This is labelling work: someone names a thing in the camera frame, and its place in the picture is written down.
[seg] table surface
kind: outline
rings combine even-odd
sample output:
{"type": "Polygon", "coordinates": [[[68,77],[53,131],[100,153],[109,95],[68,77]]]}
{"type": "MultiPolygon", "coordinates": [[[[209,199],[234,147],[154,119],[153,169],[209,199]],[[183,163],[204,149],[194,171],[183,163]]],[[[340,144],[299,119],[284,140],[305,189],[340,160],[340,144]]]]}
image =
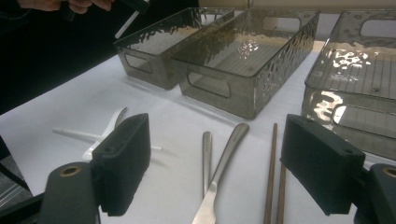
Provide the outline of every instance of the table surface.
{"type": "MultiPolygon", "coordinates": [[[[218,223],[262,223],[269,170],[272,129],[278,124],[276,207],[280,149],[287,114],[300,114],[304,79],[323,42],[294,72],[254,120],[244,120],[170,91],[128,77],[118,56],[0,117],[3,136],[34,195],[45,191],[55,168],[81,156],[93,143],[54,133],[63,127],[101,134],[113,113],[128,107],[124,117],[148,113],[152,150],[148,170],[123,217],[101,214],[103,223],[191,223],[202,201],[202,135],[213,134],[212,171],[229,135],[241,122],[249,133],[229,162],[219,185],[215,211],[218,223]]],[[[300,182],[288,171],[285,223],[353,223],[349,215],[326,217],[300,182]]],[[[276,211],[273,211],[275,223],[276,211]]]]}

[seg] tray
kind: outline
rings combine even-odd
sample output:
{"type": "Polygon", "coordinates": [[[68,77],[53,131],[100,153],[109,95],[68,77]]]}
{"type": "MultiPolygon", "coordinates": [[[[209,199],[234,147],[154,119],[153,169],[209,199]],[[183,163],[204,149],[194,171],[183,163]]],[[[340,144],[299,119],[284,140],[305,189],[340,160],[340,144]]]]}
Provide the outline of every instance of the tray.
{"type": "Polygon", "coordinates": [[[367,34],[370,25],[396,31],[396,11],[341,14],[305,81],[302,115],[396,160],[396,35],[367,34]]]}
{"type": "Polygon", "coordinates": [[[181,92],[255,119],[312,49],[317,25],[317,11],[250,8],[172,57],[181,92]]]}
{"type": "Polygon", "coordinates": [[[233,18],[232,8],[190,7],[114,43],[126,73],[169,90],[178,78],[170,56],[233,18]]]}

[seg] metal utensil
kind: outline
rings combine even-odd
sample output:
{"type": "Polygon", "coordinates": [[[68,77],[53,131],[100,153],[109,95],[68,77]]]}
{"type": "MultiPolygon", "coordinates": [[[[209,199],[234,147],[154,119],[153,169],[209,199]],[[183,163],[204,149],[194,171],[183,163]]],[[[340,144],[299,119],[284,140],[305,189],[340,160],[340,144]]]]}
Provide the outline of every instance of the metal utensil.
{"type": "Polygon", "coordinates": [[[210,183],[210,161],[212,157],[212,133],[205,132],[202,136],[202,156],[203,156],[203,183],[205,197],[210,183]]]}
{"type": "Polygon", "coordinates": [[[238,124],[228,139],[227,145],[224,148],[223,154],[221,155],[218,167],[216,168],[215,174],[213,175],[212,182],[210,183],[209,189],[206,192],[204,200],[195,215],[192,224],[215,224],[216,215],[214,211],[214,204],[216,194],[218,191],[218,184],[221,179],[222,173],[228,163],[228,160],[233,155],[234,150],[239,145],[245,134],[248,132],[248,125],[246,123],[238,124]]]}

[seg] butter knife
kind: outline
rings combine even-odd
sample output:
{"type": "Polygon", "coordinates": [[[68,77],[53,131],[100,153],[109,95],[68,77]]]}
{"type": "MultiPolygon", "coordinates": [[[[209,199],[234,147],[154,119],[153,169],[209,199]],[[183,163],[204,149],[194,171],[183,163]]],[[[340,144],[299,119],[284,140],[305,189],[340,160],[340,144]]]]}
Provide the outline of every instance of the butter knife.
{"type": "Polygon", "coordinates": [[[192,224],[215,224],[216,215],[214,210],[214,204],[216,194],[218,192],[218,184],[221,176],[225,170],[228,160],[233,155],[233,152],[242,141],[246,133],[248,132],[248,125],[246,123],[240,123],[233,129],[233,133],[228,139],[227,145],[221,155],[218,166],[216,167],[215,174],[213,175],[212,182],[210,183],[209,189],[195,215],[192,224]]]}

